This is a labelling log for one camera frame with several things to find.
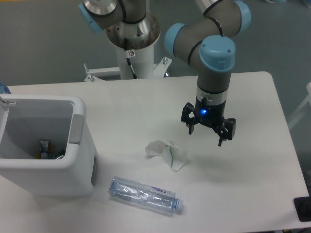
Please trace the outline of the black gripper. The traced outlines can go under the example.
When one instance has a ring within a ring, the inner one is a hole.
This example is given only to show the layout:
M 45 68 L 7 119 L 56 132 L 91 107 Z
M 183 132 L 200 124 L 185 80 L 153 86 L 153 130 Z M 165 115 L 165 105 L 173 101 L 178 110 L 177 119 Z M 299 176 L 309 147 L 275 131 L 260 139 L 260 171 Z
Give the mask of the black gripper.
M 194 126 L 198 123 L 212 128 L 219 136 L 218 146 L 220 147 L 224 141 L 232 140 L 236 131 L 236 119 L 224 118 L 225 110 L 224 101 L 218 105 L 203 105 L 196 98 L 195 107 L 187 102 L 183 107 L 181 122 L 185 123 L 189 129 L 189 135 L 194 131 Z

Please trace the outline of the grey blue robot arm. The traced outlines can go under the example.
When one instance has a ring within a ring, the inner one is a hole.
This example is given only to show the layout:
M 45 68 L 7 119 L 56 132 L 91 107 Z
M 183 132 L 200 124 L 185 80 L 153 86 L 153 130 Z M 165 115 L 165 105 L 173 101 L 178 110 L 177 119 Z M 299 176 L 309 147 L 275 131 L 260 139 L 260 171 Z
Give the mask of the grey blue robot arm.
M 203 20 L 196 25 L 172 25 L 164 37 L 169 53 L 198 74 L 195 104 L 187 103 L 181 121 L 192 133 L 196 124 L 214 130 L 220 142 L 231 140 L 236 120 L 224 109 L 236 46 L 232 37 L 251 22 L 251 12 L 241 0 L 198 0 Z M 157 19 L 144 0 L 85 0 L 78 6 L 89 28 L 106 31 L 116 47 L 122 79 L 154 77 L 154 44 L 160 36 Z

